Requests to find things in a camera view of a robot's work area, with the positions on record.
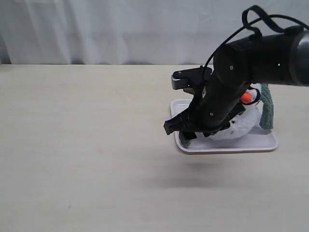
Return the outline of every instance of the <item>wooden table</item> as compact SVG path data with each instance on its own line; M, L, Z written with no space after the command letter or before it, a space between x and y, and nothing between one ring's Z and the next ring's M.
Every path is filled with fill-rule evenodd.
M309 89L270 87L275 152L189 156L163 123L191 67L1 65L0 231L308 231Z

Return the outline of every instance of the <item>orange beak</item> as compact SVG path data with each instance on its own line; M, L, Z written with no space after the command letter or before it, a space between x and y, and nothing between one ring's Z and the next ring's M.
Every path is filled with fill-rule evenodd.
M250 103L252 102L252 96L250 93L244 93L243 96L240 98L243 103Z

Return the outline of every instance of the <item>stuffed toy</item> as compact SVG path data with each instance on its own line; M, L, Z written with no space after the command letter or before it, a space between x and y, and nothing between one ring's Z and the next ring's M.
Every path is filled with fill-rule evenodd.
M184 92L194 94L192 89L184 89ZM267 84L252 84L240 101L246 109L245 112L235 116L228 129L209 136L210 139L237 139L249 133L254 126L260 126L264 130L273 129L274 106Z

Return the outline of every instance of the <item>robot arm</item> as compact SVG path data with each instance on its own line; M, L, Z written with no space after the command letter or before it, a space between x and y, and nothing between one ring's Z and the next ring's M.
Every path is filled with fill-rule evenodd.
M248 23L249 10L279 34L262 36ZM307 25L282 29L258 6L244 11L242 21L254 34L222 44L214 52L213 70L205 65L173 74L173 89L190 87L194 97L186 110L165 122L167 134L179 131L187 141L196 138L195 132L207 137L229 128L229 121L244 112L240 98L252 83L309 86Z

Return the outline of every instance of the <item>table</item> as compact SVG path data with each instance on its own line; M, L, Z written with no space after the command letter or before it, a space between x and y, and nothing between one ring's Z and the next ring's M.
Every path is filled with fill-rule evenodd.
M1 65L0 231L308 231L309 90L270 86L275 152L189 156L163 123L191 67Z

